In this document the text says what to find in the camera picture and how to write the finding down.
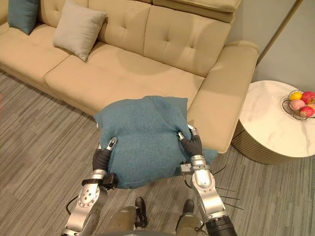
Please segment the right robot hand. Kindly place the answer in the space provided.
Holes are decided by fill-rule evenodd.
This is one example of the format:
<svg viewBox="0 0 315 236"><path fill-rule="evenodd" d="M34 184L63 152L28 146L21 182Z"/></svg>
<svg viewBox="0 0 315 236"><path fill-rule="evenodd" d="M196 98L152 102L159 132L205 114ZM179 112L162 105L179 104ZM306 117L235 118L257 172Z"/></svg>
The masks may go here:
<svg viewBox="0 0 315 236"><path fill-rule="evenodd" d="M182 144L182 147L184 148L185 152L188 154L189 157L193 156L203 156L203 146L202 141L200 139L198 130L194 127L188 124L188 128L191 134L191 139L187 139L182 132L177 133L178 140Z"/></svg>

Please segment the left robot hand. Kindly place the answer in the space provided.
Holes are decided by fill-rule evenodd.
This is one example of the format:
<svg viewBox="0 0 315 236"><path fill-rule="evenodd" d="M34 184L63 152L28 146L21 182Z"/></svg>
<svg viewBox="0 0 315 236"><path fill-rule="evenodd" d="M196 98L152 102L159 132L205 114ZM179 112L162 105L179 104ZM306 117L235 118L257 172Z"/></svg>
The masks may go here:
<svg viewBox="0 0 315 236"><path fill-rule="evenodd" d="M114 136L108 143L105 149L101 148L100 142L98 143L93 155L92 167L93 170L108 171L108 163L114 146L118 142L118 137Z"/></svg>

